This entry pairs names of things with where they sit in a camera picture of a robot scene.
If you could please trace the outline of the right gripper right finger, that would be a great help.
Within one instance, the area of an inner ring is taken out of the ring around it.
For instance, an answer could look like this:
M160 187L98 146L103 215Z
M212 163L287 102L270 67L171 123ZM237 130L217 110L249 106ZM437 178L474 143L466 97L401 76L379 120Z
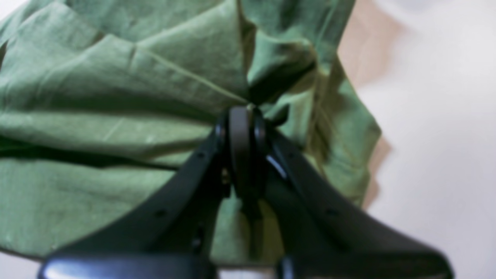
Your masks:
M279 279L452 279L438 250L385 226L326 182L258 109L229 110L234 188L255 219L274 211L285 254Z

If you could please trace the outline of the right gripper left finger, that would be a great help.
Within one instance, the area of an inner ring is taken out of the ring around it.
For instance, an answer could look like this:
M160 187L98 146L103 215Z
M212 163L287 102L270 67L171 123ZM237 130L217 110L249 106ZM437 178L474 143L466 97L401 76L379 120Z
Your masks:
M226 193L228 112L182 168L145 202L53 252L39 279L214 279L209 249Z

